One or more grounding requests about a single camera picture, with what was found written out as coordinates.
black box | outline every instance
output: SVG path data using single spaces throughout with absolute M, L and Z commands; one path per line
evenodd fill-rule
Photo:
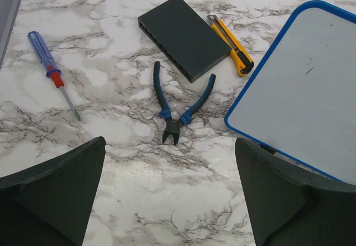
M 139 26 L 191 83 L 231 51 L 183 0 L 168 0 L 141 15 Z

gray marble vein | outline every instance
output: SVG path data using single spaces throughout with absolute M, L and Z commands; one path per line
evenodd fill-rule
M 166 0 L 23 0 L 0 73 L 0 176 L 104 136 L 107 155 L 85 246 L 254 245 L 224 116 L 249 76 L 231 59 L 211 72 L 214 90 L 181 129 L 161 143 L 164 120 L 152 71 L 174 117 L 204 91 L 210 73 L 190 84 L 137 25 Z M 292 11 L 308 0 L 185 0 L 201 17 L 216 14 L 251 53 L 263 57 Z M 356 0 L 325 0 L 353 13 Z M 82 122 L 45 77 L 27 33 L 38 31 Z

blue whiteboard frame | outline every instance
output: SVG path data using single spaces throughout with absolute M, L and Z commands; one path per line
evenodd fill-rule
M 238 95 L 237 99 L 235 100 L 235 102 L 233 103 L 233 105 L 231 106 L 231 108 L 229 109 L 228 113 L 225 116 L 225 125 L 229 128 L 232 129 L 240 134 L 242 134 L 243 136 L 252 139 L 256 142 L 258 142 L 261 145 L 267 146 L 267 147 L 271 147 L 274 150 L 276 150 L 277 152 L 281 153 L 284 156 L 287 156 L 288 158 L 295 160 L 315 171 L 318 171 L 319 173 L 326 175 L 329 178 L 341 181 L 311 165 L 306 164 L 303 161 L 298 160 L 297 158 L 290 156 L 289 154 L 282 152 L 234 127 L 232 127 L 231 125 L 229 125 L 229 117 L 232 113 L 232 111 L 236 108 L 236 106 L 238 105 L 239 101 L 242 99 L 243 95 L 246 93 L 246 91 L 249 89 L 249 87 L 251 86 L 251 84 L 253 83 L 253 81 L 255 80 L 256 76 L 258 75 L 258 73 L 261 71 L 261 69 L 263 68 L 263 66 L 265 65 L 266 61 L 268 60 L 268 58 L 272 55 L 273 51 L 275 50 L 275 48 L 277 47 L 277 45 L 279 44 L 279 42 L 281 41 L 281 39 L 283 38 L 283 36 L 285 35 L 285 33 L 288 31 L 289 27 L 293 24 L 294 20 L 297 18 L 297 16 L 304 10 L 308 9 L 308 8 L 320 8 L 323 9 L 324 11 L 327 11 L 329 13 L 332 13 L 340 18 L 346 19 L 347 21 L 356 23 L 356 15 L 353 13 L 350 13 L 348 11 L 345 11 L 344 9 L 341 9 L 339 7 L 336 7 L 334 5 L 331 5 L 327 2 L 321 1 L 321 0 L 315 0 L 315 1 L 308 1 L 305 2 L 303 4 L 301 4 L 299 7 L 297 7 L 293 13 L 290 15 L 290 17 L 288 18 L 287 22 L 285 23 L 285 25 L 283 26 L 283 28 L 281 29 L 281 31 L 279 32 L 279 34 L 277 35 L 276 39 L 273 41 L 272 45 L 270 46 L 270 48 L 267 50 L 265 56 L 262 58 L 262 60 L 260 61 L 260 63 L 258 64 L 256 70 L 253 72 L 253 74 L 251 75 L 250 79 L 248 80 L 248 82 L 246 83 L 246 85 L 244 86 L 244 88 L 242 89 L 241 93 Z

pliers pivot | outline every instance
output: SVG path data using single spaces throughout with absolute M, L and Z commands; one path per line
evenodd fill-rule
M 209 97 L 209 95 L 212 91 L 212 88 L 214 87 L 216 76 L 213 74 L 210 76 L 209 82 L 207 84 L 207 87 L 206 87 L 203 95 L 198 99 L 198 101 L 193 106 L 191 106 L 188 110 L 186 110 L 180 116 L 180 118 L 178 120 L 175 120 L 172 118 L 171 110 L 169 108 L 169 105 L 168 105 L 166 98 L 163 94 L 163 90 L 161 88 L 160 68 L 161 68 L 161 63 L 159 61 L 156 61 L 155 66 L 154 66 L 154 89 L 156 92 L 158 102 L 162 109 L 160 111 L 159 115 L 165 119 L 166 124 L 167 124 L 166 129 L 163 132 L 162 142 L 164 143 L 166 141 L 167 137 L 170 134 L 172 134 L 174 145 L 177 145 L 177 143 L 179 141 L 180 128 L 183 125 L 188 125 L 192 122 L 193 114 L 196 113 L 202 107 L 202 105 L 205 103 L 205 101 Z

whiteboard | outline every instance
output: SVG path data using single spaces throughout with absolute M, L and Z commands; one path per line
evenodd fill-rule
M 322 1 L 290 16 L 226 125 L 356 185 L 356 15 Z

